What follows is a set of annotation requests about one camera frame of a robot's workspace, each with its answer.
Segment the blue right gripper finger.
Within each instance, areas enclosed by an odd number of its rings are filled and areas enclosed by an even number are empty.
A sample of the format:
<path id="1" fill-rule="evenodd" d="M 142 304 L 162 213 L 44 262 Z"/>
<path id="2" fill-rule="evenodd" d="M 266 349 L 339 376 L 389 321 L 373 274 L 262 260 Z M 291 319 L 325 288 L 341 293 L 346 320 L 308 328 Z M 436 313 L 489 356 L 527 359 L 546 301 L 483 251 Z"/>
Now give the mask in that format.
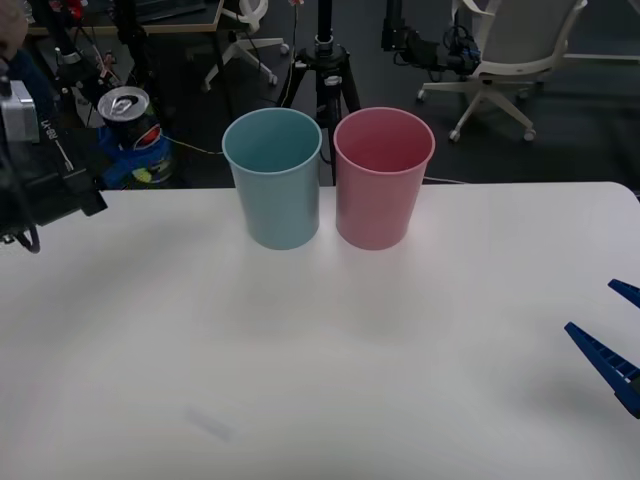
<path id="1" fill-rule="evenodd" d="M 573 322 L 564 330 L 611 387 L 614 396 L 634 417 L 639 417 L 639 367 L 617 354 Z"/>
<path id="2" fill-rule="evenodd" d="M 608 287 L 636 307 L 640 307 L 640 289 L 618 279 L 612 279 Z"/>

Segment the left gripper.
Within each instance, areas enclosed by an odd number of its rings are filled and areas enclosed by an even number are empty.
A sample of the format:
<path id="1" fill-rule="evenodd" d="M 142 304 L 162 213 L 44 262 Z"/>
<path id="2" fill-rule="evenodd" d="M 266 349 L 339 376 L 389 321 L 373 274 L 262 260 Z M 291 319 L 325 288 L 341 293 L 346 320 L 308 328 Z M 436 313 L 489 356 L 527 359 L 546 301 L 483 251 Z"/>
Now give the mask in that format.
<path id="1" fill-rule="evenodd" d="M 151 184 L 175 170 L 170 141 L 153 145 L 147 167 Z M 39 123 L 39 141 L 12 140 L 1 122 L 1 235 L 25 236 L 75 212 L 107 209 L 102 192 L 127 186 L 130 171 L 108 127 L 66 129 L 55 119 Z"/>

